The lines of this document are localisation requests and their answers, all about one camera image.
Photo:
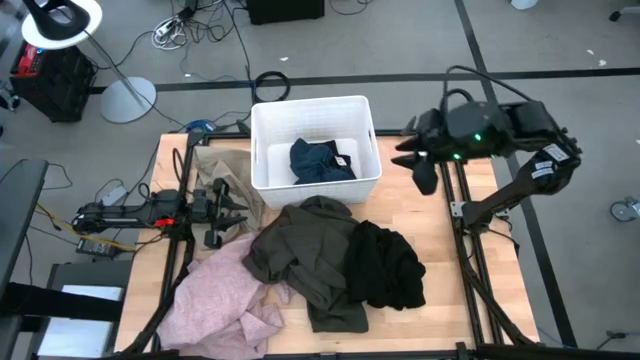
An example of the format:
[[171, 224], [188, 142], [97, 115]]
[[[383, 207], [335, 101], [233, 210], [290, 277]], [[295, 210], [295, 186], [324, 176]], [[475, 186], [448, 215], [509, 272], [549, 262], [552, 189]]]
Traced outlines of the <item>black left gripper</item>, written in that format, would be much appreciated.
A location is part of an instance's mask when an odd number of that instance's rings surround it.
[[229, 210], [248, 210], [248, 207], [235, 203], [228, 196], [229, 185], [222, 178], [214, 180], [212, 191], [213, 200], [207, 197], [205, 189], [193, 191], [192, 222], [209, 224], [210, 229], [205, 232], [204, 245], [210, 249], [220, 249], [223, 242], [222, 233], [247, 220], [245, 216], [227, 216], [223, 207]]

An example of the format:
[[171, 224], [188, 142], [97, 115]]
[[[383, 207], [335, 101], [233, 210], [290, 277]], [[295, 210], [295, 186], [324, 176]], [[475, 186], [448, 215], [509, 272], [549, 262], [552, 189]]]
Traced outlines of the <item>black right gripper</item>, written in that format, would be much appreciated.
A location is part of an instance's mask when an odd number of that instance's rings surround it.
[[391, 162], [412, 171], [412, 179], [422, 195], [434, 194], [438, 184], [435, 166], [448, 161], [443, 115], [433, 108], [420, 116], [413, 116], [402, 130], [402, 135], [408, 138], [395, 149], [414, 153], [392, 158]]

